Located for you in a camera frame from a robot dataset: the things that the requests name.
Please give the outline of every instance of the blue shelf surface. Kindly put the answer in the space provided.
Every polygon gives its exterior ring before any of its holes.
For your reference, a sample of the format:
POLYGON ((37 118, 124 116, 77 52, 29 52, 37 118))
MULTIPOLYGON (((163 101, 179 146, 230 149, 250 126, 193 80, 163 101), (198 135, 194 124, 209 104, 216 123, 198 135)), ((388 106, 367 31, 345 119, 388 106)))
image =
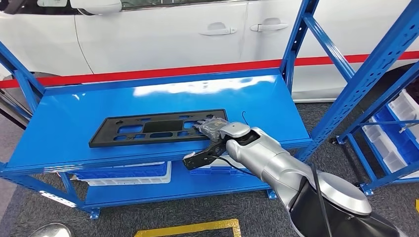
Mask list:
POLYGON ((265 189, 269 185, 254 176, 192 175, 181 161, 174 161, 170 183, 89 186, 85 205, 107 207, 265 189))
POLYGON ((48 88, 3 172, 48 173, 182 159, 209 141, 90 148, 106 117, 225 109, 229 121, 257 126, 284 148, 307 133, 277 69, 48 88))

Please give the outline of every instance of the plastic crate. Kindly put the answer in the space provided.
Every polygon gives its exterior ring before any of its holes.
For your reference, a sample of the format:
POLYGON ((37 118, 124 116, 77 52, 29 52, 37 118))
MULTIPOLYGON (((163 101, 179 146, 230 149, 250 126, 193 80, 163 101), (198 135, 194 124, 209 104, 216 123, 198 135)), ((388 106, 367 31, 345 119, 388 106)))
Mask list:
MULTIPOLYGON (((223 155, 221 157, 227 159, 235 167, 243 169, 247 172, 250 172, 242 164, 234 161, 229 155, 223 155)), ((191 170, 190 174, 194 174, 194 175, 209 175, 209 174, 248 175, 239 170, 236 170, 235 168, 231 167, 229 164, 227 164, 225 161, 221 159, 216 159, 213 163, 209 165, 205 165, 205 166, 202 166, 201 168, 191 170)))
POLYGON ((390 138, 379 125, 363 126, 362 130, 380 153, 385 165, 391 173, 405 167, 407 164, 390 138))
POLYGON ((162 176, 146 177, 122 177, 122 178, 100 178, 100 179, 79 179, 87 182, 90 186, 106 185, 136 185, 136 184, 166 184, 171 180, 171 161, 164 162, 165 174, 162 176))
MULTIPOLYGON (((419 105, 405 89, 388 106, 400 121, 413 120, 415 117, 419 119, 419 105)), ((414 135, 416 142, 419 142, 419 125, 409 127, 408 130, 414 135)))
MULTIPOLYGON (((377 121, 395 121, 396 119, 387 106, 380 110, 374 117, 377 121)), ((397 150, 407 164, 419 160, 419 144, 411 131, 405 130, 400 133, 399 131, 404 126, 402 124, 386 124, 380 126, 397 147, 397 150)))
POLYGON ((157 162, 97 169, 83 169, 73 171, 72 173, 75 174, 79 180, 126 177, 159 177, 166 175, 167 166, 167 162, 157 162))

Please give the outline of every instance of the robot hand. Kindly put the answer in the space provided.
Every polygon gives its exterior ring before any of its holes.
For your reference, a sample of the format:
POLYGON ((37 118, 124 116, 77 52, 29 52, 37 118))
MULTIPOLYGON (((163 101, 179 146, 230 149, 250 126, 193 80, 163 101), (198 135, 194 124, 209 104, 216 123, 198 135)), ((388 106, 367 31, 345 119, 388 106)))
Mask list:
POLYGON ((367 197, 357 187, 330 173, 313 173, 310 166, 292 157, 261 129, 240 122, 225 121, 221 126, 214 119, 208 121, 211 129, 205 121, 197 128, 205 135, 216 134, 218 139, 212 138, 209 148, 186 156, 185 166, 193 169, 207 165, 227 151, 232 159, 272 187, 300 236, 405 237, 394 225, 372 212, 367 197))

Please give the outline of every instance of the car door handle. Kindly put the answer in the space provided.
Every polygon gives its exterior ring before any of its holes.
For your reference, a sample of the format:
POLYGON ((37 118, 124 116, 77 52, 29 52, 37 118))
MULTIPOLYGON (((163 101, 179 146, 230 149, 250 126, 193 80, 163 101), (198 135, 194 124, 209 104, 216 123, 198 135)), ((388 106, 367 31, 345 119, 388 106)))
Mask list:
POLYGON ((288 27, 288 24, 285 23, 279 23, 275 25, 263 25, 263 24, 257 24, 250 26, 251 31, 257 31, 257 32, 264 32, 264 31, 276 31, 283 28, 288 27))
POLYGON ((208 25, 206 31, 200 32, 204 36, 217 36, 217 35, 231 35, 237 32, 237 28, 226 27, 222 22, 214 22, 208 25))
POLYGON ((217 36, 217 35, 231 35, 237 32, 237 28, 229 27, 225 29, 219 29, 219 30, 209 30, 200 32, 201 35, 204 36, 217 36))

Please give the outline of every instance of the shelf foot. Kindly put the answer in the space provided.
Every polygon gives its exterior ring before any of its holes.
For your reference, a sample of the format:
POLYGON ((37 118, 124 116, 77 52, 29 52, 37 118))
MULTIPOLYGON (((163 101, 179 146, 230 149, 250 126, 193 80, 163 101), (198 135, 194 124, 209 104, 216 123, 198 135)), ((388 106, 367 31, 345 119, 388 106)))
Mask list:
POLYGON ((94 208, 90 212, 90 219, 95 220, 98 219, 100 215, 100 208, 94 208))
POLYGON ((278 196, 276 195, 275 191, 273 189, 267 189, 266 193, 268 193, 269 199, 277 199, 278 196))
POLYGON ((366 184, 360 184, 359 187, 361 188, 361 190, 364 192, 365 195, 367 196, 371 196, 374 194, 374 192, 371 189, 364 189, 364 187, 366 186, 366 184))

